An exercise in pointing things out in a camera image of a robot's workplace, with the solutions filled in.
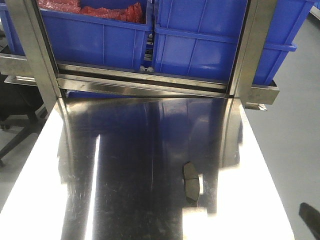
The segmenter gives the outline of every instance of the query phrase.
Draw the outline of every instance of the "stainless steel surface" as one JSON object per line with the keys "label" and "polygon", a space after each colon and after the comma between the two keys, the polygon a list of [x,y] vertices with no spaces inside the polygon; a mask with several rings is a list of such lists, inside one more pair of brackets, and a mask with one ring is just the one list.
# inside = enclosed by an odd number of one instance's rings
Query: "stainless steel surface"
{"label": "stainless steel surface", "polygon": [[263,86],[254,84],[250,89],[247,102],[271,105],[276,100],[279,92],[280,90],[277,86]]}
{"label": "stainless steel surface", "polygon": [[[233,164],[220,158],[225,128]],[[197,207],[184,192],[188,161]],[[6,240],[294,239],[240,100],[223,98],[59,101],[0,226]]]}
{"label": "stainless steel surface", "polygon": [[37,86],[36,80],[34,78],[24,76],[8,76],[4,82],[8,84]]}
{"label": "stainless steel surface", "polygon": [[57,65],[36,0],[5,0],[47,110],[54,107],[61,92]]}
{"label": "stainless steel surface", "polygon": [[250,0],[242,29],[229,94],[245,106],[256,75],[278,0]]}
{"label": "stainless steel surface", "polygon": [[108,76],[89,77],[78,75],[59,74],[57,81],[62,89],[98,92],[98,93],[115,93],[127,96],[137,97],[219,97],[227,98],[225,93],[219,93],[209,90],[197,90],[182,88],[178,86],[155,85],[140,82],[128,82],[122,80],[113,80]]}
{"label": "stainless steel surface", "polygon": [[0,53],[0,72],[3,75],[34,78],[34,74],[25,56]]}
{"label": "stainless steel surface", "polygon": [[315,16],[317,19],[320,20],[320,10],[318,8],[316,8],[315,6],[313,6],[310,10],[310,13]]}

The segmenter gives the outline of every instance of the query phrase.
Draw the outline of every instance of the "blue plastic crate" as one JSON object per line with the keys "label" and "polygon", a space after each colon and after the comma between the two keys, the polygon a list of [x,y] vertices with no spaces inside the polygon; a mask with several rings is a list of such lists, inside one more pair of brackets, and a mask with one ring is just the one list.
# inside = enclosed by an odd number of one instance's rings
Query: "blue plastic crate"
{"label": "blue plastic crate", "polygon": [[266,43],[255,73],[253,84],[270,85],[281,64],[289,52],[295,52],[297,46]]}
{"label": "blue plastic crate", "polygon": [[314,6],[320,10],[320,1],[318,0],[317,2],[315,2]]}
{"label": "blue plastic crate", "polygon": [[[291,44],[316,0],[278,0],[267,42]],[[157,0],[162,28],[238,37],[247,0]]]}
{"label": "blue plastic crate", "polygon": [[[81,0],[82,6],[125,9],[137,0]],[[148,35],[152,32],[152,3],[140,1],[146,24],[41,9],[57,60],[139,70],[144,63]],[[0,17],[13,54],[24,51],[6,4]]]}
{"label": "blue plastic crate", "polygon": [[239,37],[248,0],[158,0],[157,2],[156,23],[162,28]]}
{"label": "blue plastic crate", "polygon": [[[152,65],[158,73],[228,82],[237,51],[235,37],[201,34],[155,26]],[[266,43],[254,84],[269,85],[295,45]]]}

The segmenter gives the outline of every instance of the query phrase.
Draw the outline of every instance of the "floor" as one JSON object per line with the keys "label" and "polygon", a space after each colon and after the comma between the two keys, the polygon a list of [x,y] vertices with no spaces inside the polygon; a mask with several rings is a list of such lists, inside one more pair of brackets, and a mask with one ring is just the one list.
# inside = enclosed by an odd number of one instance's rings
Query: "floor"
{"label": "floor", "polygon": [[[280,94],[267,112],[247,115],[292,225],[296,240],[314,240],[298,215],[307,202],[320,210],[320,21],[309,16],[275,81]],[[0,148],[19,131],[0,130]],[[0,210],[17,179],[37,135],[29,136],[3,158]]]}

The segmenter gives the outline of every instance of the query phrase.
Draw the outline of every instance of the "metal bar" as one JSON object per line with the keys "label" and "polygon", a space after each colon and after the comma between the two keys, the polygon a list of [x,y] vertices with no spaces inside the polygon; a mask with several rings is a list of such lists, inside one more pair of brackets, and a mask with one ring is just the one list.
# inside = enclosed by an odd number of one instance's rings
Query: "metal bar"
{"label": "metal bar", "polygon": [[136,97],[209,97],[227,98],[225,93],[154,85],[139,82],[125,82],[105,78],[59,74],[58,85],[62,89],[96,93],[112,93]]}
{"label": "metal bar", "polygon": [[171,74],[155,73],[155,72],[141,72],[141,71],[137,72],[130,69],[96,66],[96,65],[81,64],[81,63],[77,63],[77,65],[74,65],[69,62],[58,63],[58,68],[62,73],[64,71],[68,71],[68,72],[71,71],[71,72],[77,72],[77,73],[88,73],[88,74],[106,75],[106,76],[112,76],[112,77],[121,77],[126,79],[126,81],[130,81],[130,79],[148,80],[148,81],[155,81],[155,82],[212,88],[212,89],[217,89],[218,91],[227,90],[227,84],[223,81],[212,80],[213,82],[208,82],[208,79],[199,78],[199,77],[171,75]]}
{"label": "metal bar", "polygon": [[[203,78],[192,78],[178,75],[169,75],[154,72],[137,72],[129,69],[120,69],[114,67],[96,66],[69,62],[58,63],[57,66],[61,73],[69,75],[103,75],[115,78],[121,78],[126,82],[136,82],[137,80],[145,80],[150,82],[177,84],[199,88],[210,88],[212,91],[225,92],[227,84],[225,82],[208,82]],[[0,72],[4,75],[23,76],[33,78],[33,72],[29,62],[25,56],[11,55],[0,53]]]}
{"label": "metal bar", "polygon": [[247,103],[272,105],[280,90],[277,86],[252,85],[249,91]]}
{"label": "metal bar", "polygon": [[58,67],[36,0],[5,0],[44,104],[50,112],[61,97]]}
{"label": "metal bar", "polygon": [[37,82],[32,77],[24,77],[24,76],[11,76],[9,75],[5,80],[5,83],[8,84],[19,84],[19,85],[27,85],[27,86],[37,86]]}
{"label": "metal bar", "polygon": [[315,16],[317,19],[320,20],[320,9],[318,9],[317,7],[315,6],[312,6],[311,10],[310,10],[310,13]]}
{"label": "metal bar", "polygon": [[34,73],[25,56],[0,53],[0,72],[3,75],[34,78]]}
{"label": "metal bar", "polygon": [[[109,93],[109,94],[118,94],[126,96],[139,96],[139,97],[187,97],[187,96],[210,96],[217,98],[227,97],[227,94],[218,93],[218,92],[199,92],[194,90],[191,92],[191,89],[185,90],[185,88],[168,88],[166,86],[156,86],[152,84],[143,84],[140,83],[125,83],[126,86],[123,86],[123,82],[107,80],[107,79],[92,79],[89,80],[80,76],[68,76],[68,78],[62,78],[63,75],[60,75],[58,79],[59,87],[66,90],[78,90],[78,91],[87,91],[94,93]],[[29,85],[37,86],[36,80],[32,77],[22,77],[22,76],[12,76],[9,75],[5,83],[10,84],[20,84],[20,85]],[[258,104],[268,104],[272,105],[279,94],[279,88],[275,86],[263,86],[263,85],[252,85],[249,93],[248,102],[251,105]]]}
{"label": "metal bar", "polygon": [[267,107],[264,104],[260,104],[260,103],[251,103],[251,102],[247,102],[246,109],[251,109],[251,110],[258,110],[258,111],[268,111]]}
{"label": "metal bar", "polygon": [[228,93],[246,105],[278,0],[249,0]]}

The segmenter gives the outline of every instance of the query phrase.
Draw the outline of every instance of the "chair leg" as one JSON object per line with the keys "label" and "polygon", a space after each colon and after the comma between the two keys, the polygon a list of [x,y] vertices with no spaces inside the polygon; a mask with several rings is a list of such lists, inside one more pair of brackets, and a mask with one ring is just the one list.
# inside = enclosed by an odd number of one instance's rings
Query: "chair leg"
{"label": "chair leg", "polygon": [[30,120],[30,123],[34,124],[34,123],[38,122],[38,117],[35,112],[30,112],[27,114],[27,116]]}
{"label": "chair leg", "polygon": [[[3,158],[7,153],[9,153],[14,147],[20,144],[24,139],[26,139],[32,131],[30,131],[29,127],[23,128],[1,151],[0,151],[0,160]],[[3,167],[4,164],[0,161],[0,167]]]}
{"label": "chair leg", "polygon": [[0,124],[0,128],[1,128],[2,130],[8,130],[8,129],[10,128],[10,126],[9,126],[9,125],[6,125],[6,124]]}

